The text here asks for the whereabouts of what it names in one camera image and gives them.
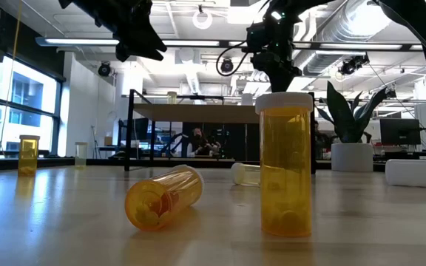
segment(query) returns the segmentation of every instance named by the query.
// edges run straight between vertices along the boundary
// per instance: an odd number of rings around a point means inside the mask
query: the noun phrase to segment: white planter
[[[331,146],[333,171],[372,172],[373,147],[364,143],[336,143]]]

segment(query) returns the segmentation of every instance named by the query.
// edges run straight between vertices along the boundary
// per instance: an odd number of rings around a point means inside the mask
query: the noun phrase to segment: green leaf
[[[333,120],[331,119],[331,117],[325,112],[325,110],[317,108],[319,115],[321,115],[323,117],[323,119],[330,121],[332,124],[334,124]]]
[[[368,103],[366,103],[365,105],[361,106],[355,113],[354,113],[354,120],[358,120],[361,116],[362,113],[364,112],[364,110],[366,109],[366,106],[368,105]]]
[[[333,118],[335,125],[335,132],[343,143],[348,143],[354,139],[355,135],[355,120],[351,110],[349,108],[348,102],[337,92],[333,84],[328,82],[327,88],[327,100],[328,100],[328,110]]]
[[[358,107],[358,105],[359,105],[359,102],[361,101],[360,99],[359,99],[359,97],[361,96],[361,94],[362,94],[362,92],[360,92],[355,98],[354,98],[354,101],[353,101],[353,105],[351,105],[351,114],[354,114],[354,110],[356,109],[356,107]]]
[[[385,90],[386,88],[379,90],[375,95],[373,95],[369,103],[362,107],[364,110],[362,111],[360,118],[356,120],[356,126],[359,132],[364,132],[373,115],[374,109],[385,99]]]

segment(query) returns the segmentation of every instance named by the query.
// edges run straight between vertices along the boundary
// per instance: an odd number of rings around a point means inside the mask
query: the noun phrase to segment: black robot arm
[[[301,76],[291,59],[294,24],[299,14],[309,8],[332,0],[272,0],[263,22],[248,30],[248,47],[253,52],[251,62],[255,69],[264,71],[271,81],[272,92],[285,92],[292,80]],[[425,0],[373,0],[390,19],[406,26],[426,46]]]
[[[167,51],[149,21],[151,0],[58,0],[62,8],[72,2],[95,19],[95,25],[105,26],[119,41],[116,58],[125,61],[131,55],[161,61],[158,52]]]
[[[254,68],[264,71],[271,81],[273,92],[284,92],[302,72],[293,65],[294,24],[307,9],[333,0],[271,0],[263,22],[249,27],[245,52],[253,52]],[[426,46],[425,0],[372,0],[384,14],[406,26]],[[125,61],[131,55],[162,60],[158,51],[166,46],[152,29],[149,21],[151,0],[59,0],[62,8],[70,3],[79,6],[105,26],[119,40],[116,56]]]

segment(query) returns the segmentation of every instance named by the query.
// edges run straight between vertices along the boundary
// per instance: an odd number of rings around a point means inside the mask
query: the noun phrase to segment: table surface
[[[135,103],[134,111],[152,121],[259,123],[254,106]]]
[[[426,265],[426,188],[319,171],[313,234],[289,239],[260,230],[259,188],[201,169],[200,201],[162,231],[139,231],[124,212],[126,191],[166,171],[1,171],[0,265]]]

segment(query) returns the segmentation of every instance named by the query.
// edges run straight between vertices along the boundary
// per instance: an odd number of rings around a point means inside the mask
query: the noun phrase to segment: computer monitor
[[[420,145],[420,122],[417,119],[385,118],[380,120],[383,145]]]
[[[127,120],[123,121],[124,127],[121,132],[121,140],[126,140],[127,133]],[[134,125],[132,125],[132,140],[147,140],[147,126],[149,125],[149,119],[147,118],[138,118],[134,120]]]

